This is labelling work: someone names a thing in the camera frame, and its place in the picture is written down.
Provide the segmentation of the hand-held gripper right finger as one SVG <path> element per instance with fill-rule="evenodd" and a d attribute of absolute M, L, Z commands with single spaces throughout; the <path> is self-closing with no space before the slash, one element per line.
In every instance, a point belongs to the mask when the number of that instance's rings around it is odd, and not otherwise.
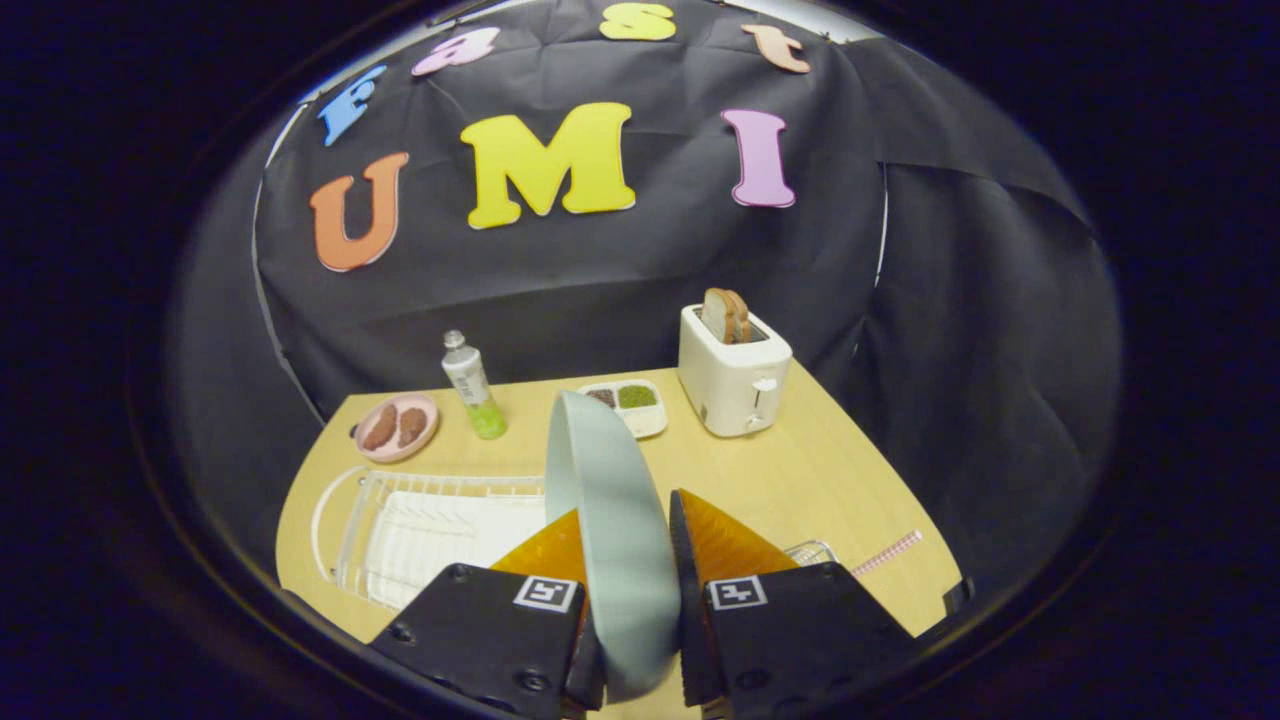
<path fill-rule="evenodd" d="M 684 702 L 704 719 L 801 719 L 886 679 L 914 638 L 841 564 L 799 565 L 677 489 Z"/>

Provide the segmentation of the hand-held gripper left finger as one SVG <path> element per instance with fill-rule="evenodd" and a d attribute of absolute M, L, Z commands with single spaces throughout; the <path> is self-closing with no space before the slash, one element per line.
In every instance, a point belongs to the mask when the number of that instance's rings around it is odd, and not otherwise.
<path fill-rule="evenodd" d="M 604 657 L 577 511 L 489 568 L 445 566 L 371 647 L 444 689 L 525 719 L 600 710 Z"/>

